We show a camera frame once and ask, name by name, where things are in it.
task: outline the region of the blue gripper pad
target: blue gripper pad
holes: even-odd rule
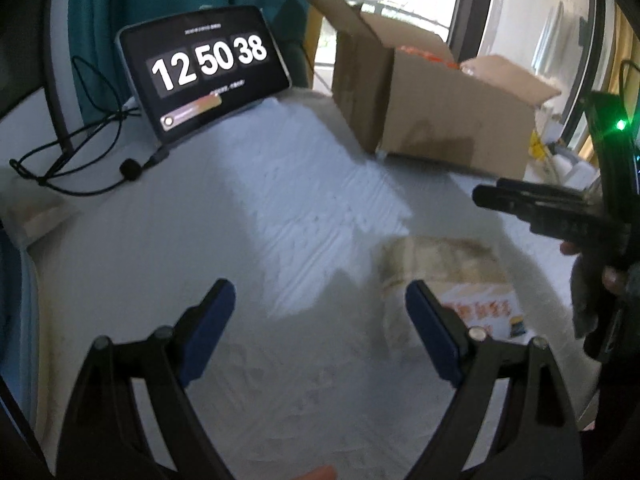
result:
[[[406,310],[438,375],[458,388],[464,379],[460,369],[460,349],[436,311],[444,307],[431,296],[425,297],[418,282],[410,283],[404,297]]]
[[[202,377],[235,305],[236,288],[231,282],[219,280],[196,307],[202,312],[190,338],[182,344],[182,363],[177,375],[183,388]]]

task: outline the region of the open cardboard box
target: open cardboard box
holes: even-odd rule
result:
[[[501,56],[451,68],[451,51],[432,32],[344,0],[308,1],[338,31],[334,100],[366,152],[524,176],[534,108],[559,95],[556,88]]]

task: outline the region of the table surface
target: table surface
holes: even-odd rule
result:
[[[425,354],[389,352],[383,339],[376,254],[404,235],[491,247],[580,411],[598,367],[573,338],[572,258],[517,219],[476,208],[478,181],[365,156],[333,102],[305,91],[188,140],[30,249],[50,337],[49,461],[92,340],[145,338],[224,277],[236,312],[187,391],[236,477],[282,480],[332,463],[343,477],[403,478],[452,397]],[[170,464],[143,390],[136,384],[150,445]]]

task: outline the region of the digital clock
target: digital clock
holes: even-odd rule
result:
[[[257,7],[131,25],[116,42],[132,92],[163,144],[291,86]]]

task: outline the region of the silver bolt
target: silver bolt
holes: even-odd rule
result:
[[[111,343],[111,340],[107,336],[101,335],[94,340],[94,348],[96,350],[104,350],[109,346],[109,343]]]
[[[171,339],[173,335],[174,329],[171,326],[161,326],[154,332],[154,336],[158,339]]]
[[[543,337],[535,337],[531,340],[533,346],[536,348],[540,348],[541,350],[546,350],[549,348],[549,342]]]
[[[486,339],[486,330],[481,326],[473,326],[469,329],[469,337],[474,341],[481,343]]]

